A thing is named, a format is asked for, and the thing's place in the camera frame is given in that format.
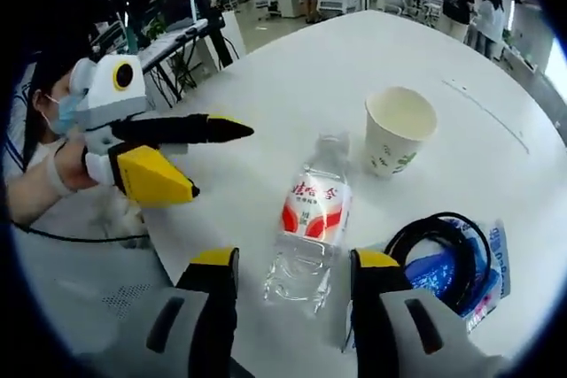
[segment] white round table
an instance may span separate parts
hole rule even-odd
[[[388,181],[361,167],[363,103],[394,85],[424,94],[437,110],[439,129],[410,167]],[[338,348],[349,290],[344,264],[318,321],[261,299],[284,199],[322,131],[351,135],[348,248],[384,243],[435,212],[500,218],[511,295],[471,333],[472,341],[486,353],[514,356],[550,313],[567,268],[565,147],[529,95],[464,44],[408,19],[358,12],[256,50],[168,114],[190,112],[238,118],[255,134],[190,146],[187,156],[172,153],[201,194],[191,204],[144,216],[173,283],[199,251],[240,248],[233,356],[256,376],[356,374],[355,356]]]

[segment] blue face mask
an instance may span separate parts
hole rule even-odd
[[[58,104],[58,117],[54,120],[48,120],[47,117],[43,114],[42,115],[47,120],[47,124],[53,133],[56,135],[66,135],[66,133],[77,123],[77,105],[80,103],[82,98],[77,95],[68,95],[56,101],[50,96],[47,97]]]

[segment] person's hand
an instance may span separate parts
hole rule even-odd
[[[87,169],[82,163],[82,153],[85,142],[82,139],[73,139],[65,144],[55,154],[55,168],[61,181],[70,190],[81,190],[97,186],[87,174]]]

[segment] plastic water bottle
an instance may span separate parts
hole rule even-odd
[[[319,136],[315,153],[291,186],[264,283],[265,299],[303,302],[315,314],[324,307],[352,200],[348,149],[347,133]]]

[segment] white paper cup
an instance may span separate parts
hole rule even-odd
[[[369,96],[366,112],[366,160],[378,176],[402,172],[437,128],[431,104],[406,88]]]

